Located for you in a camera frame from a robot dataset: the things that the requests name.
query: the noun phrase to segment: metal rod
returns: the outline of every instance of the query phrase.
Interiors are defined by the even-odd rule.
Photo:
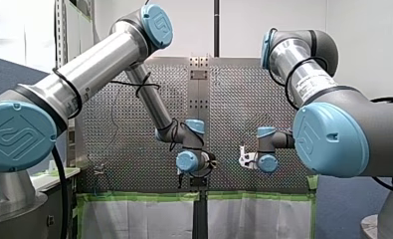
[[[214,57],[220,57],[220,0],[214,0]]]
[[[193,203],[192,239],[208,239],[208,199],[205,190],[199,191],[199,200]]]
[[[130,70],[125,71],[128,79],[137,85],[142,84],[153,84],[151,78],[144,82],[144,78],[148,74],[148,70],[144,64],[133,67]],[[167,107],[162,101],[158,90],[155,87],[141,87],[138,93],[140,99],[145,105],[147,112],[152,118],[153,124],[157,129],[164,129],[171,125],[172,118],[169,114]]]

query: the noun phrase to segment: white wall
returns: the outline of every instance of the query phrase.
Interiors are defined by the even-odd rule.
[[[0,1],[0,58],[44,72],[55,67],[54,0]]]
[[[142,6],[142,0],[96,0],[95,24],[100,39],[119,17]],[[171,18],[174,39],[155,56],[214,54],[212,0],[152,0]],[[222,0],[221,56],[259,58],[261,42],[271,27],[281,30],[325,29],[326,0]]]
[[[328,0],[326,31],[338,47],[340,84],[393,96],[393,0]]]
[[[95,0],[95,21],[100,39],[106,37],[116,19],[139,9],[143,0]],[[154,56],[187,57],[213,52],[212,0],[151,0],[159,4],[171,19],[174,38],[170,47]]]
[[[220,15],[221,57],[260,58],[273,27],[324,31],[326,0],[223,0]]]

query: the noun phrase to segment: perforated metal panel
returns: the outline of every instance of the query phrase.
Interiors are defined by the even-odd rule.
[[[308,191],[308,171],[293,149],[277,151],[280,166],[272,175],[238,163],[242,141],[248,151],[257,150],[259,126],[287,129],[295,114],[284,89],[260,69],[259,60],[209,59],[210,77],[202,81],[210,83],[210,89],[203,93],[201,89],[207,88],[200,84],[199,88],[189,87],[194,86],[189,82],[194,81],[189,80],[189,59],[160,58],[146,63],[152,80],[161,85],[160,93],[171,115],[178,120],[195,117],[194,91],[199,91],[197,99],[203,99],[203,104],[209,99],[208,108],[203,108],[209,110],[204,117],[210,131],[205,144],[220,162],[210,176],[209,190]],[[117,80],[127,81],[126,75]],[[155,140],[150,117],[134,93],[132,87],[108,85],[86,104],[79,122],[86,152],[94,165],[105,164],[106,175],[86,170],[78,181],[80,191],[178,191],[175,157],[180,146],[169,152],[167,143]],[[182,190],[189,190],[186,181]]]
[[[307,192],[308,170],[293,149],[279,149],[279,168],[272,175],[240,166],[239,145],[257,150],[257,128],[292,126],[295,111],[284,89],[276,85],[256,59],[212,59],[210,150],[220,161],[212,173],[211,190]]]
[[[149,61],[152,81],[172,117],[187,115],[188,67],[184,61]],[[128,82],[126,74],[116,77]],[[155,140],[155,127],[142,102],[129,86],[109,84],[86,103],[83,134],[89,160],[104,164],[105,175],[87,169],[78,181],[81,191],[176,191],[175,157],[169,144]]]

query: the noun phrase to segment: light blue joint cap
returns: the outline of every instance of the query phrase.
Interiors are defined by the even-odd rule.
[[[270,126],[258,127],[257,138],[274,134],[276,131],[277,131],[276,128]]]
[[[275,31],[273,31],[272,34],[273,35],[272,35],[271,39],[274,39]],[[264,35],[264,40],[262,41],[261,67],[263,69],[268,69],[268,58],[269,58],[268,53],[270,51],[270,42],[268,42],[269,38],[270,38],[270,33],[267,32]]]
[[[198,119],[187,119],[186,124],[195,132],[204,134],[205,133],[205,123]]]
[[[183,172],[194,172],[199,163],[196,154],[191,151],[182,151],[178,153],[175,164]]]
[[[0,102],[0,172],[38,164],[56,140],[56,125],[45,111],[28,103]]]
[[[278,168],[278,161],[273,154],[263,155],[258,159],[258,168],[264,173],[273,173]]]
[[[143,28],[159,49],[168,47],[172,42],[172,25],[168,15],[156,4],[144,5],[140,9]]]
[[[357,121],[328,103],[312,103],[295,115],[295,149],[305,166],[336,177],[361,174],[369,162],[369,145]]]

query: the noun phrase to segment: green tape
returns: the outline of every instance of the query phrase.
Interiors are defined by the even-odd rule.
[[[83,227],[83,218],[84,218],[84,207],[85,202],[83,200],[78,199],[78,238],[82,238],[82,227]]]
[[[318,182],[319,182],[319,176],[318,175],[309,175],[307,177],[308,188],[310,190],[317,190]]]
[[[310,206],[310,239],[314,239],[314,231],[316,229],[316,196],[311,196]]]
[[[302,194],[281,194],[272,192],[208,192],[209,200],[236,200],[242,198],[277,200],[277,201],[312,201],[311,195]]]
[[[78,201],[142,201],[142,202],[175,202],[196,201],[198,193],[140,193],[140,192],[106,192],[93,194],[78,194]]]

